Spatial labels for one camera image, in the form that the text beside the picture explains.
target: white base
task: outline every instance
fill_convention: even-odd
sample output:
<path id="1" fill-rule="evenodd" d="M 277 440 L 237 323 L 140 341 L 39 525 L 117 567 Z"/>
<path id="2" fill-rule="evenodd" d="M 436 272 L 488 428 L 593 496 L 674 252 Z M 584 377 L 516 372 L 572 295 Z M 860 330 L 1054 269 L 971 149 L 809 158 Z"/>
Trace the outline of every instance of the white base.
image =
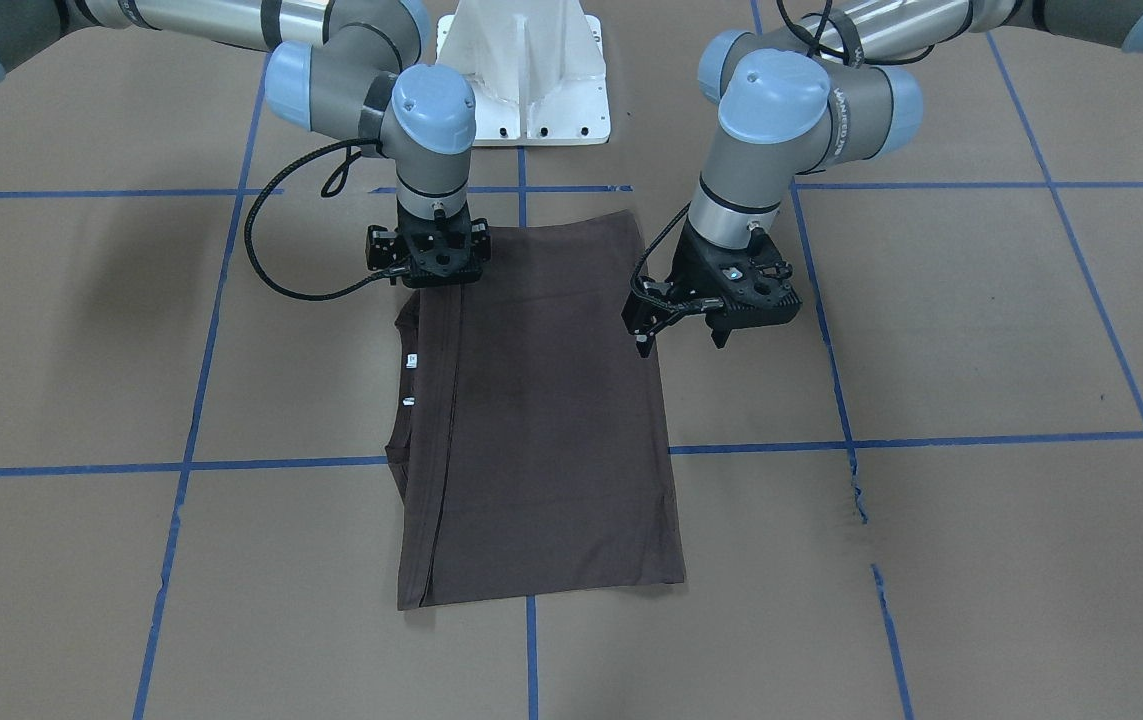
<path id="1" fill-rule="evenodd" d="M 593 41 L 600 55 L 602 21 L 594 15 L 585 15 L 584 18 L 593 32 Z M 442 55 L 447 33 L 451 32 L 453 21 L 455 15 L 443 15 L 438 21 L 439 56 Z M 465 74 L 465 79 L 474 88 L 478 101 L 475 147 L 602 145 L 612 136 L 612 109 L 607 102 L 606 74 L 586 79 L 563 78 L 555 90 L 526 107 L 521 107 L 515 97 L 495 94 L 485 78 Z"/>

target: white plastic bracket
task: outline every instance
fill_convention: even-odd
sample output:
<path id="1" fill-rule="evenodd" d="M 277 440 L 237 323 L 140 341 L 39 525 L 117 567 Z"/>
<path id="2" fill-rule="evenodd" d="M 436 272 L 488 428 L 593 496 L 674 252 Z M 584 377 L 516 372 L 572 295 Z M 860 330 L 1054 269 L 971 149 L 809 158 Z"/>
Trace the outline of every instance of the white plastic bracket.
<path id="1" fill-rule="evenodd" d="M 438 21 L 438 61 L 474 87 L 475 146 L 612 136 L 602 22 L 580 0 L 459 0 Z"/>

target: dark brown cloth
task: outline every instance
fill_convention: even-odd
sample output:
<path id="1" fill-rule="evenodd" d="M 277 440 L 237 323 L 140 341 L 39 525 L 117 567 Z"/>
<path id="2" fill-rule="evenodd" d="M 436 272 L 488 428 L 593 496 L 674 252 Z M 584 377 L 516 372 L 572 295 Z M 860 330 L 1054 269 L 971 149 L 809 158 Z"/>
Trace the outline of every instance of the dark brown cloth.
<path id="1" fill-rule="evenodd" d="M 491 247 L 480 282 L 398 317 L 398 609 L 682 582 L 660 367 L 620 319 L 634 217 L 494 227 Z"/>

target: folded cloth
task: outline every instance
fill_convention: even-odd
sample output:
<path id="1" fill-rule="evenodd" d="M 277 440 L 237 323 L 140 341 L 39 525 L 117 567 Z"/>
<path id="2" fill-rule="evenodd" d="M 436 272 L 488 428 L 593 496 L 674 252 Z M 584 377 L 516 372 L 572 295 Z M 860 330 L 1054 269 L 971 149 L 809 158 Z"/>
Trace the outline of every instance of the folded cloth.
<path id="1" fill-rule="evenodd" d="M 407 302 L 399 610 L 684 581 L 660 367 L 620 319 L 640 249 L 630 213 L 493 227 L 480 282 Z"/>

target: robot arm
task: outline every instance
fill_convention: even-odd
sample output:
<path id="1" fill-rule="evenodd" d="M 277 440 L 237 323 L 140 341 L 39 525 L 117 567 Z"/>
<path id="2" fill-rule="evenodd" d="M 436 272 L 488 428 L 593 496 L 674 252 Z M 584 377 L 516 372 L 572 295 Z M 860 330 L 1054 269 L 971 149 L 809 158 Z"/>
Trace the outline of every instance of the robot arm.
<path id="1" fill-rule="evenodd" d="M 1006 24 L 1143 53 L 1143 0 L 853 0 L 828 22 L 714 38 L 700 88 L 718 128 L 670 274 L 636 277 L 623 310 L 640 354 L 688 315 L 704 315 L 718 347 L 734 329 L 794 319 L 792 269 L 768 234 L 791 178 L 906 145 L 922 91 L 887 61 Z"/>
<path id="2" fill-rule="evenodd" d="M 275 114 L 397 162 L 398 225 L 370 229 L 371 269 L 405 269 L 411 287 L 481 275 L 487 225 L 466 199 L 474 95 L 455 70 L 416 64 L 419 0 L 0 0 L 0 82 L 78 29 L 131 24 L 273 51 Z"/>

